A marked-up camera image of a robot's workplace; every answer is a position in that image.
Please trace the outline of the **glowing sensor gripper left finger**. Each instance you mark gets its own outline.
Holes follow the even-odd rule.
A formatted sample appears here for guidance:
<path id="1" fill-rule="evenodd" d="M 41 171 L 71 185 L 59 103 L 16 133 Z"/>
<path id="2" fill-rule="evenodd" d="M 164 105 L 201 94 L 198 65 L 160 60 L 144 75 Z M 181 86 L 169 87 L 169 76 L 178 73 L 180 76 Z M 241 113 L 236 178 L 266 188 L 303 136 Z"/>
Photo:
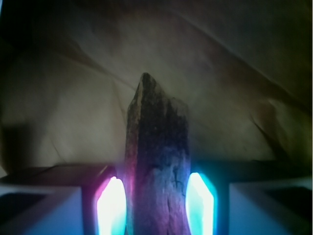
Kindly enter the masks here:
<path id="1" fill-rule="evenodd" d="M 0 180 L 3 235 L 123 235 L 126 207 L 113 165 L 30 167 Z"/>

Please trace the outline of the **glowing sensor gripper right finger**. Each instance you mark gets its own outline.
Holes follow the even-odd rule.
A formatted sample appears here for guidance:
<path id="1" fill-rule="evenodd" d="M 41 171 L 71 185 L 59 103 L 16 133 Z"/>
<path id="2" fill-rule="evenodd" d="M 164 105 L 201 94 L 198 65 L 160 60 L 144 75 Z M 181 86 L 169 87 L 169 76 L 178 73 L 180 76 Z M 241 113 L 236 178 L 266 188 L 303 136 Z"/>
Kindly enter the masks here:
<path id="1" fill-rule="evenodd" d="M 281 161 L 194 161 L 186 190 L 193 235 L 310 235 L 313 179 Z"/>

